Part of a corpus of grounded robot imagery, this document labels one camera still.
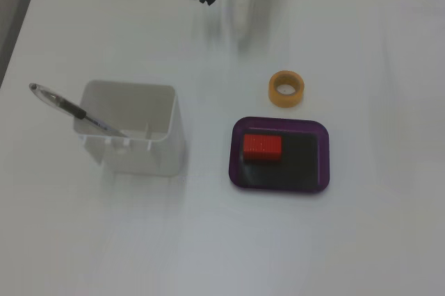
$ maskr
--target white table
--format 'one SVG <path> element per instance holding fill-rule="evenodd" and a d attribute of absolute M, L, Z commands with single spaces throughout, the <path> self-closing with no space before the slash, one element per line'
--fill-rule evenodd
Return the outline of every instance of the white table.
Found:
<path fill-rule="evenodd" d="M 445 160 L 404 135 L 380 9 L 440 1 L 264 0 L 239 45 L 225 0 L 32 0 L 0 89 L 1 294 L 439 295 Z M 268 100 L 281 69 L 305 80 L 297 108 Z M 110 175 L 28 89 L 79 101 L 93 79 L 176 87 L 183 174 Z M 329 188 L 235 188 L 245 116 L 324 124 Z"/>

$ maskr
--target white plastic container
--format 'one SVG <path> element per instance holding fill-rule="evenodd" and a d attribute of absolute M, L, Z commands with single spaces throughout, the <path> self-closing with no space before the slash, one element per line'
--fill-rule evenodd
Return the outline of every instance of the white plastic container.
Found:
<path fill-rule="evenodd" d="M 119 173 L 174 176 L 181 170 L 185 140 L 173 87 L 91 81 L 80 106 L 129 136 L 105 136 L 75 120 L 74 130 L 96 162 Z"/>

